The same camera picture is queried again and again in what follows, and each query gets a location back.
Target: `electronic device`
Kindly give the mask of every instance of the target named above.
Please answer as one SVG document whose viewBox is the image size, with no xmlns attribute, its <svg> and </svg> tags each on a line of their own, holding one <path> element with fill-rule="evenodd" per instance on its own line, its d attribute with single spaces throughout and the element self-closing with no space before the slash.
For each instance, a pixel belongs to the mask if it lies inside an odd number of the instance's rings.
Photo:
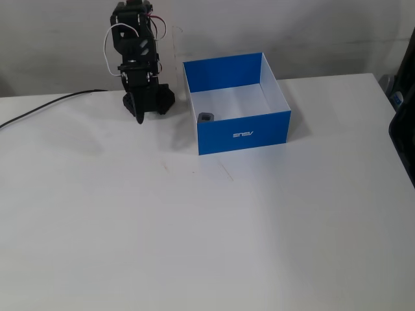
<svg viewBox="0 0 415 311">
<path fill-rule="evenodd" d="M 142 0 L 120 2 L 111 16 L 113 45 L 115 50 L 123 56 L 123 63 L 118 67 L 120 76 L 127 94 L 123 98 L 124 106 L 142 124 L 144 114 L 156 111 L 161 115 L 168 112 L 175 102 L 174 93 L 168 84 L 159 84 L 158 75 L 162 69 L 157 41 L 164 38 L 167 26 L 162 18 L 153 16 L 153 6 Z M 158 39 L 157 26 L 153 19 L 163 21 L 165 34 Z"/>
<path fill-rule="evenodd" d="M 389 100 L 397 112 L 389 133 L 415 186 L 415 31 L 394 80 Z"/>
</svg>

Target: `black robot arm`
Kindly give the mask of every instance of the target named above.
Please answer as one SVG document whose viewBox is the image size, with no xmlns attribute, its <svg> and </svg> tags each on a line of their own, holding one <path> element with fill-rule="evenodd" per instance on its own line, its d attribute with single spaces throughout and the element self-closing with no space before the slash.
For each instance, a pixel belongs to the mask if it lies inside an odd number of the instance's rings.
<svg viewBox="0 0 415 311">
<path fill-rule="evenodd" d="M 142 124 L 144 114 L 157 111 L 164 115 L 175 102 L 168 84 L 159 84 L 159 55 L 151 30 L 152 5 L 148 1 L 120 2 L 111 16 L 115 50 L 123 56 L 118 69 L 127 94 L 124 106 Z"/>
</svg>

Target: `table surface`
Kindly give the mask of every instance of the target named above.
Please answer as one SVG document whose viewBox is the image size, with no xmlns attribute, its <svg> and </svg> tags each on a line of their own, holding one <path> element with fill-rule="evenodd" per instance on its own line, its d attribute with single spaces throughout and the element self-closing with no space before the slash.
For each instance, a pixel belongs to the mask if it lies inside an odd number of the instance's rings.
<svg viewBox="0 0 415 311">
<path fill-rule="evenodd" d="M 415 309 L 415 190 L 372 75 L 284 80 L 287 144 L 197 156 L 123 92 L 0 131 L 0 310 Z M 58 97 L 2 98 L 0 122 Z"/>
</svg>

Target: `open box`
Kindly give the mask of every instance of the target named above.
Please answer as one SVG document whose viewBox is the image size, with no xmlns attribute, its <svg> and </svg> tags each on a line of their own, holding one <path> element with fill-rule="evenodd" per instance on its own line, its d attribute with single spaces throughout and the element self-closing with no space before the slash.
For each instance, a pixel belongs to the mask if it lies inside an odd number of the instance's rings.
<svg viewBox="0 0 415 311">
<path fill-rule="evenodd" d="M 184 63 L 199 154 L 287 142 L 291 110 L 263 53 Z"/>
</svg>

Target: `white wire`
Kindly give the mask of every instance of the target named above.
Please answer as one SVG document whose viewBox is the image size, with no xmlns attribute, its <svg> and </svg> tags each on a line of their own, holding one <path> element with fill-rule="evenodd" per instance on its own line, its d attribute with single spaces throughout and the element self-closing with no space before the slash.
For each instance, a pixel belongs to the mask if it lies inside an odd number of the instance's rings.
<svg viewBox="0 0 415 311">
<path fill-rule="evenodd" d="M 104 39 L 104 57 L 105 57 L 105 61 L 106 61 L 106 66 L 108 67 L 108 71 L 109 71 L 109 72 L 110 72 L 110 74 L 111 74 L 111 75 L 113 75 L 113 76 L 121 76 L 121 75 L 115 75 L 115 74 L 113 74 L 113 73 L 111 72 L 111 69 L 110 69 L 110 64 L 108 63 L 108 59 L 107 59 L 107 57 L 106 57 L 106 40 L 108 39 L 108 35 L 109 35 L 110 31 L 111 31 L 114 27 L 118 27 L 118 26 L 125 26 L 125 27 L 128 27 L 128 28 L 130 28 L 130 29 L 134 30 L 134 32 L 137 34 L 137 37 L 139 37 L 138 32 L 137 32 L 137 30 L 136 30 L 136 29 L 134 29 L 133 27 L 131 27 L 131 26 L 127 25 L 127 24 L 124 24 L 124 23 L 119 23 L 119 24 L 112 25 L 112 26 L 110 27 L 110 29 L 108 29 L 108 31 L 106 32 L 106 35 L 105 35 L 105 39 Z"/>
</svg>

